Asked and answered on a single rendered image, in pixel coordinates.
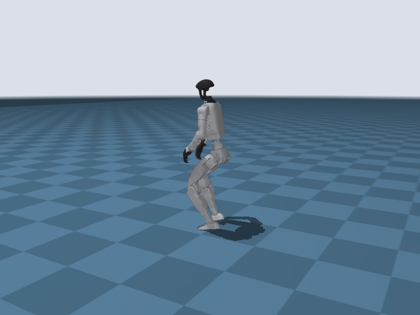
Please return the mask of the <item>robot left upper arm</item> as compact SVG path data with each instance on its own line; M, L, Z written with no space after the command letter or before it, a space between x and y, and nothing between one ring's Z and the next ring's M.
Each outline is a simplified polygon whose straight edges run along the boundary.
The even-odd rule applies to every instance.
M198 131L199 138L198 140L206 139L205 128L207 124L207 116L209 115L209 106L201 106L197 110L198 114Z

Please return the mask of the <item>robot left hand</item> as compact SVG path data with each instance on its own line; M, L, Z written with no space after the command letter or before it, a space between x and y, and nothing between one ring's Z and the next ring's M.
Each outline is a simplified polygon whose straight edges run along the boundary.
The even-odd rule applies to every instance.
M190 155L192 152L187 152L186 153L186 149L184 149L184 152L183 152L183 160L184 160L184 162L185 163L188 163L187 161L187 159L188 159L188 155Z

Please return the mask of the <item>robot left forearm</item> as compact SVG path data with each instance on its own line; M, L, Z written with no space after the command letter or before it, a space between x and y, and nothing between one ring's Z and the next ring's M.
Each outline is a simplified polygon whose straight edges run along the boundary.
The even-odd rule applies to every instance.
M200 132L197 131L194 135L194 138L192 139L192 142L187 147L185 147L186 153L195 151L198 145L200 145L201 140L198 140L199 136Z

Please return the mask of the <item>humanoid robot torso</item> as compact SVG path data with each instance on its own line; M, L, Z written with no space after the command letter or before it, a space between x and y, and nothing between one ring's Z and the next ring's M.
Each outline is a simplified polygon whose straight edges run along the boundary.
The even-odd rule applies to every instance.
M207 135L207 140L215 140L215 142L211 143L213 146L211 155L218 155L220 157L219 164L225 163L228 160L229 155L227 147L224 147L223 143L219 140L225 136L221 105L218 102L207 103L207 101L205 101L201 106L209 106L205 133Z

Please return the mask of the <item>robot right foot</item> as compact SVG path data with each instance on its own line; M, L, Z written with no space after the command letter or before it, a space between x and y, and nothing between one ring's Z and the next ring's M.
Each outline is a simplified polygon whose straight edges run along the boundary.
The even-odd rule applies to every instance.
M222 213L219 213L219 214L217 213L217 215L215 214L215 216L212 215L212 218L214 221L219 221L219 220L223 220L224 216Z

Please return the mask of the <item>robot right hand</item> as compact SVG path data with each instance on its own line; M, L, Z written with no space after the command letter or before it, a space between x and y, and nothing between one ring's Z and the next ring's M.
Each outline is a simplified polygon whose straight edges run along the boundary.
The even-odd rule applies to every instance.
M204 146L206 146L206 144L204 144L204 142L205 142L205 139L204 140L201 140L201 143L200 143L200 145L198 145L198 147L196 148L196 153L195 153L195 155L196 155L196 157L198 158L198 159L201 159L201 152L202 152L202 150L203 150L203 147Z

